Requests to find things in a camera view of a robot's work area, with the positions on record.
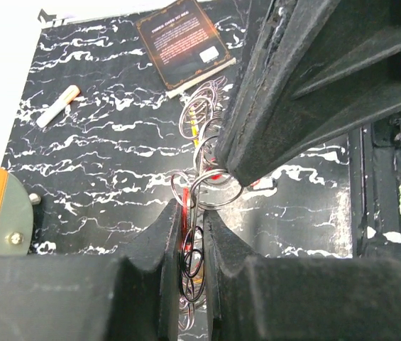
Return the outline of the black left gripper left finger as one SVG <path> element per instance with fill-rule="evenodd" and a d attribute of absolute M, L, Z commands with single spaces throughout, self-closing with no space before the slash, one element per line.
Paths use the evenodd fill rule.
<path fill-rule="evenodd" d="M 176 340 L 182 208 L 121 251 L 0 256 L 0 340 Z"/>

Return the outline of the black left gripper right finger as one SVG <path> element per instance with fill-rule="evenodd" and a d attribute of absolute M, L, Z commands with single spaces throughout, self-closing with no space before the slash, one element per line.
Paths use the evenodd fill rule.
<path fill-rule="evenodd" d="M 401 264 L 266 258 L 215 211 L 204 226 L 210 340 L 401 340 Z"/>

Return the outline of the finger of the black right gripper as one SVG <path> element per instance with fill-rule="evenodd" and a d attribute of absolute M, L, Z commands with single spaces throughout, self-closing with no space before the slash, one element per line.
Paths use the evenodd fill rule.
<path fill-rule="evenodd" d="M 401 1 L 296 1 L 228 171 L 249 185 L 308 148 L 401 112 Z"/>
<path fill-rule="evenodd" d="M 221 167 L 226 166 L 240 115 L 250 108 L 266 60 L 277 49 L 296 5 L 296 1 L 251 2 L 234 89 L 214 149 L 216 162 Z"/>

